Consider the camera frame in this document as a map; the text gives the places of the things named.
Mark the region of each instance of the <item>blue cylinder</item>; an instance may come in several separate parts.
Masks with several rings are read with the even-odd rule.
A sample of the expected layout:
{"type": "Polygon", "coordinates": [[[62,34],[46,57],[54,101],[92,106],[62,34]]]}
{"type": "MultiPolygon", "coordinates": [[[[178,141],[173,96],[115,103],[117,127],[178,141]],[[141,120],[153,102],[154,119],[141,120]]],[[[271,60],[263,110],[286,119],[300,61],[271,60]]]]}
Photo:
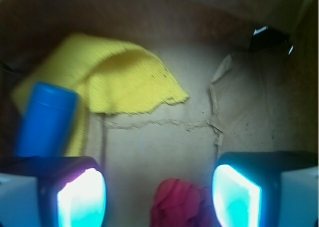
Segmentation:
{"type": "Polygon", "coordinates": [[[76,92],[37,83],[18,134],[15,156],[62,155],[77,104],[76,92]]]}

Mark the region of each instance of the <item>red cloth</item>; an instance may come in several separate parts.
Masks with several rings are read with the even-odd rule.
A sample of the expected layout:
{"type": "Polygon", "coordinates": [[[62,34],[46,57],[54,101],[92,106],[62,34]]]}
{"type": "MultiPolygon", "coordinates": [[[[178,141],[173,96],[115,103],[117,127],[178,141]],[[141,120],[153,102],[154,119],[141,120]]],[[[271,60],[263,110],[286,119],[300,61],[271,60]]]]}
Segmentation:
{"type": "Polygon", "coordinates": [[[212,227],[211,189],[177,179],[163,181],[155,194],[151,227],[212,227]]]}

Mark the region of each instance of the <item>white light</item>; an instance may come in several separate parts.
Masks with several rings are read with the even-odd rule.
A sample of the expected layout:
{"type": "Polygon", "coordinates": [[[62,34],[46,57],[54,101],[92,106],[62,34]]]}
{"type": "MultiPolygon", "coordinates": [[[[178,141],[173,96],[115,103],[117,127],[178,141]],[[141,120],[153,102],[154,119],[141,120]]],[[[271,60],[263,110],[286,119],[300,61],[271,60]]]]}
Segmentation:
{"type": "Polygon", "coordinates": [[[288,55],[290,55],[292,53],[292,51],[294,50],[294,46],[291,46],[289,52],[288,52],[288,55]]]}
{"type": "Polygon", "coordinates": [[[260,186],[230,165],[220,165],[216,168],[212,186],[214,208],[222,226],[259,225],[262,193],[260,186]]]}
{"type": "Polygon", "coordinates": [[[267,26],[264,26],[264,27],[262,27],[262,28],[260,28],[260,29],[255,29],[253,36],[254,36],[254,35],[257,35],[257,34],[259,34],[259,33],[261,33],[261,32],[263,32],[263,31],[265,31],[265,30],[267,30],[267,29],[268,29],[267,26]]]}
{"type": "Polygon", "coordinates": [[[87,169],[57,194],[60,227],[100,227],[106,206],[106,185],[100,172],[87,169]]]}

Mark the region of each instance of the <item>cyan light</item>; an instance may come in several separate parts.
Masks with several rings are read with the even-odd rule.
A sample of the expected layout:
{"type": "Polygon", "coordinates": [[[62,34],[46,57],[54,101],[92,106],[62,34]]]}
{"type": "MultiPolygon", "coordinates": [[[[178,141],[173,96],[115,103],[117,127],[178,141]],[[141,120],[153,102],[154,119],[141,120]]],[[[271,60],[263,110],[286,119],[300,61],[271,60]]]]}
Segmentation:
{"type": "Polygon", "coordinates": [[[60,227],[100,227],[106,206],[106,184],[102,174],[87,169],[57,194],[60,227]]]}
{"type": "Polygon", "coordinates": [[[291,48],[290,48],[290,50],[288,52],[288,55],[290,55],[293,52],[293,50],[294,50],[294,46],[291,46],[291,48]]]}
{"type": "Polygon", "coordinates": [[[257,227],[262,190],[230,165],[218,166],[213,175],[212,196],[224,227],[257,227]]]}
{"type": "Polygon", "coordinates": [[[254,36],[254,35],[257,35],[257,34],[259,34],[259,33],[261,33],[261,32],[263,32],[263,31],[265,31],[265,30],[267,30],[267,29],[268,29],[267,26],[264,26],[264,27],[262,27],[262,28],[260,28],[260,29],[255,29],[253,36],[254,36]]]}

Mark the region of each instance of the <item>led light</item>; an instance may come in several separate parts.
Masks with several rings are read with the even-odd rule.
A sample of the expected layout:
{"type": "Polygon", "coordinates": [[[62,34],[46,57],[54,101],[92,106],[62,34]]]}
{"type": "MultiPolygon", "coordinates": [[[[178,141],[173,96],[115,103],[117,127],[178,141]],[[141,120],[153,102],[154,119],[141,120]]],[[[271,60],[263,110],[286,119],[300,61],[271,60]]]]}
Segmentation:
{"type": "Polygon", "coordinates": [[[100,227],[106,206],[106,185],[102,174],[87,169],[57,194],[60,227],[100,227]]]}
{"type": "Polygon", "coordinates": [[[268,29],[267,26],[264,26],[264,27],[262,27],[262,28],[260,28],[260,29],[255,29],[253,36],[254,36],[254,35],[257,35],[257,34],[259,34],[259,33],[261,33],[261,32],[263,32],[263,31],[265,31],[265,30],[267,30],[267,29],[268,29]]]}
{"type": "Polygon", "coordinates": [[[256,227],[260,219],[262,190],[230,165],[220,165],[213,176],[212,196],[224,227],[256,227]]]}
{"type": "Polygon", "coordinates": [[[291,46],[291,48],[290,48],[290,50],[288,52],[288,55],[290,55],[293,52],[293,50],[294,50],[294,46],[291,46]]]}

